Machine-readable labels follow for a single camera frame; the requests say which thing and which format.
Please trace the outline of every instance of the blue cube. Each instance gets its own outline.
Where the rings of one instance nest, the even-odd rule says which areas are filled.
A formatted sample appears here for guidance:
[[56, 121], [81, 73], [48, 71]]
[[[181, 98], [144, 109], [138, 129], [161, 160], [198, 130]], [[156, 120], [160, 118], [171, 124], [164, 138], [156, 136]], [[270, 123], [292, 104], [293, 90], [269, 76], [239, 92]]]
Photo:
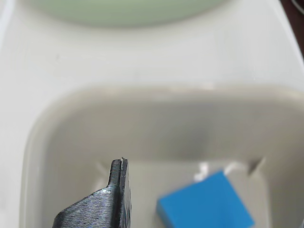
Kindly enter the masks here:
[[249, 228], [254, 221], [224, 173], [158, 200], [167, 228]]

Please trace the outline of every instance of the white tray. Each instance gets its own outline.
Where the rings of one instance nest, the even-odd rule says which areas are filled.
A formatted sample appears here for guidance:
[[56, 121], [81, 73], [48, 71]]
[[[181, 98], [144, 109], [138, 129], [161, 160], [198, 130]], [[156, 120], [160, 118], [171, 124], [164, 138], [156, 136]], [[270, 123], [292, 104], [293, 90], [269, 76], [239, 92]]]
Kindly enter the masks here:
[[137, 29], [85, 27], [26, 2], [1, 1], [0, 227], [19, 227], [27, 139], [42, 111], [62, 96], [109, 84], [186, 83], [203, 90], [275, 84], [303, 91], [303, 75], [277, 0], [231, 0], [191, 19]]

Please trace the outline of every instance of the plastic container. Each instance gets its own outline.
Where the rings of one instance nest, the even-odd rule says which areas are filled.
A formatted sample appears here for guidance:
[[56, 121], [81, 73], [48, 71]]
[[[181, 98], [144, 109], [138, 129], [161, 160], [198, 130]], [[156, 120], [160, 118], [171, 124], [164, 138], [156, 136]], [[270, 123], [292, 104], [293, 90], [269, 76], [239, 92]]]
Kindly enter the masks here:
[[162, 227], [161, 195], [224, 169], [256, 228], [303, 220], [304, 96], [262, 87], [96, 88], [61, 99], [25, 151], [20, 227], [104, 187], [112, 159], [130, 161], [132, 227]]

